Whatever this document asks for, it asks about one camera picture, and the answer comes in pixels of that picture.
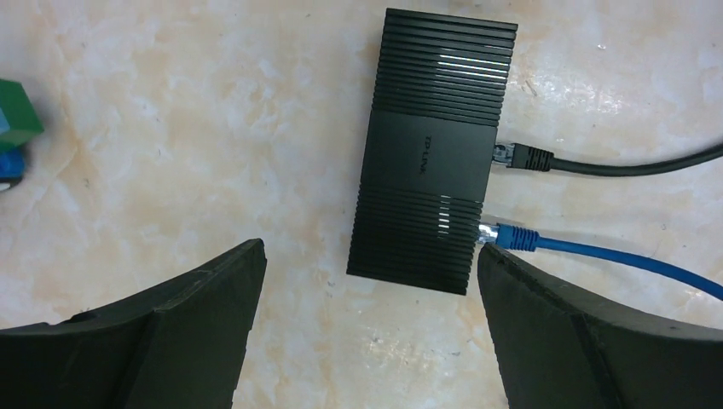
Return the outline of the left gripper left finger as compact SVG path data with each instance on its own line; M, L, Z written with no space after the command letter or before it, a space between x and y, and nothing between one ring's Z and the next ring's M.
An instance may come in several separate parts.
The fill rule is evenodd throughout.
M2 330L2 407L230 408L266 267L250 239L61 323Z

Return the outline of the orange blue toy truck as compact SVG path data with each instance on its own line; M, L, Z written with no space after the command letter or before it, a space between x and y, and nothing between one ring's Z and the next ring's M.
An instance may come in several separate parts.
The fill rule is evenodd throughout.
M25 144L44 127L20 82L1 80L1 191L22 182L26 172Z

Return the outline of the small black ribbed network switch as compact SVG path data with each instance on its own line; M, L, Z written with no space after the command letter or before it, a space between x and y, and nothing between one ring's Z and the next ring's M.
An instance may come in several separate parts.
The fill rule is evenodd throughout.
M466 293L517 31L387 9L348 274Z

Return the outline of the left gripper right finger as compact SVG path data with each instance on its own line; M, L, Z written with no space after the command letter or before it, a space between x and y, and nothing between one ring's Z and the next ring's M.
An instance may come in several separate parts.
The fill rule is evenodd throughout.
M721 407L721 330L611 301L494 245L477 278L510 407Z

